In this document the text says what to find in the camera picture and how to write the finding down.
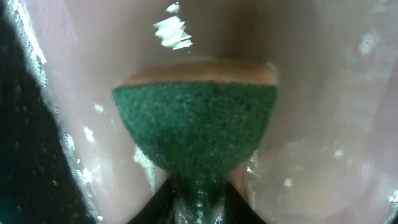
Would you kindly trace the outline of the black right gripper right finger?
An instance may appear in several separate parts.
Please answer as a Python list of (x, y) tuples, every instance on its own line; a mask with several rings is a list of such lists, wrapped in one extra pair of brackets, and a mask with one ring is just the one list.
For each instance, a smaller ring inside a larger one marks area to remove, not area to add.
[(267, 224), (242, 198), (231, 182), (224, 187), (224, 224)]

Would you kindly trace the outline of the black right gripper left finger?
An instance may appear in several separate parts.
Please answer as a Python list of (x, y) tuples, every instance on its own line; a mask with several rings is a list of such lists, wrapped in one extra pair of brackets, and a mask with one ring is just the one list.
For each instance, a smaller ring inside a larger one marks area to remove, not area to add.
[(168, 224), (172, 223), (175, 191), (167, 179), (148, 201), (144, 208), (127, 224)]

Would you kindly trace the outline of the green scrubbing sponge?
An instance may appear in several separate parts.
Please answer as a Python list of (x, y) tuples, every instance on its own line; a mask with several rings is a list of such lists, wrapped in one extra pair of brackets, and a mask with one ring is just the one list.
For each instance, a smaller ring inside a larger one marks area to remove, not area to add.
[(260, 146), (277, 85), (267, 65), (199, 60), (147, 68), (113, 89), (136, 146), (173, 184), (172, 223), (224, 223), (224, 187)]

